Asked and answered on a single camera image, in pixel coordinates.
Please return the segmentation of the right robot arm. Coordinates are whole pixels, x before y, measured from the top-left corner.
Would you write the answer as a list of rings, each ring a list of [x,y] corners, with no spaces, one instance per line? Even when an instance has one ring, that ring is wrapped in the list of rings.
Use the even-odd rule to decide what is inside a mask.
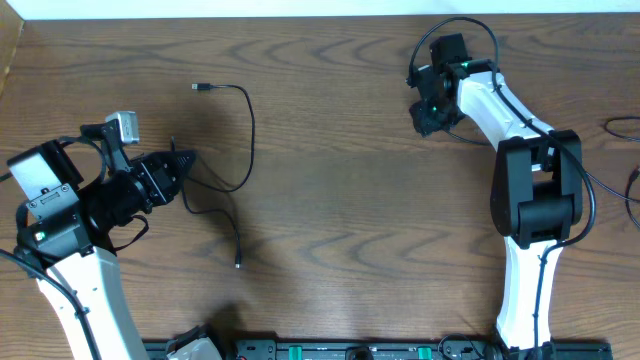
[[[461,34],[429,46],[431,62],[411,65],[420,99],[409,112],[417,133],[448,132],[470,118],[496,151],[489,207],[506,250],[504,295],[493,355],[560,359],[549,308],[553,278],[583,202],[595,199],[582,166],[581,140],[540,121],[509,90],[496,60],[473,59]]]

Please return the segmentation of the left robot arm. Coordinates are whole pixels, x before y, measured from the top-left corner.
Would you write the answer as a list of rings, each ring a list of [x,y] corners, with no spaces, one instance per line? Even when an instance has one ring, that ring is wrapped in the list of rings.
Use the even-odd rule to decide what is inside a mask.
[[[9,160],[27,200],[16,212],[17,239],[2,255],[36,279],[76,359],[150,359],[124,295],[119,247],[110,233],[171,202],[195,161],[189,150],[132,160],[118,140],[99,148],[100,173],[83,186],[65,149],[72,137]]]

